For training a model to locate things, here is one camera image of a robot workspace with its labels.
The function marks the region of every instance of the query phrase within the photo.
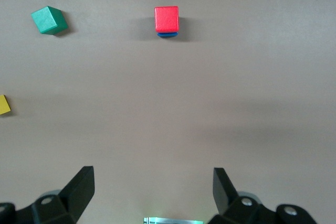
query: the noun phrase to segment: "gray floor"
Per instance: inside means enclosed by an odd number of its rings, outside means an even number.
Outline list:
[[[93,165],[79,223],[209,221],[212,172],[336,220],[335,0],[0,0],[0,202]],[[61,9],[41,35],[30,13]],[[154,7],[178,5],[159,38]]]

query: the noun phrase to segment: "yellow block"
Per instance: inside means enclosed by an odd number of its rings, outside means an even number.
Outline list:
[[[0,115],[5,114],[10,111],[10,107],[5,98],[5,95],[0,95]]]

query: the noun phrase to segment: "silver screw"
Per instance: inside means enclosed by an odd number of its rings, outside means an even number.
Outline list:
[[[50,203],[52,200],[53,200],[52,197],[45,198],[41,201],[41,204],[46,205],[46,204]]]
[[[248,207],[252,206],[252,201],[248,198],[243,198],[241,200],[241,203],[243,203],[245,206],[248,206]]]
[[[289,215],[298,215],[298,212],[296,212],[296,210],[292,207],[285,207],[285,212]]]

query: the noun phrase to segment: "red cube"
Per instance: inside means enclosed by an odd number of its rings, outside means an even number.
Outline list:
[[[154,9],[155,31],[157,33],[178,32],[178,6],[160,6]]]

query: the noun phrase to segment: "teal translucent object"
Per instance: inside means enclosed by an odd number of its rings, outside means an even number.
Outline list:
[[[203,224],[199,220],[176,220],[158,217],[143,218],[143,224]]]
[[[42,34],[56,34],[68,28],[61,10],[46,6],[32,13],[32,18]]]

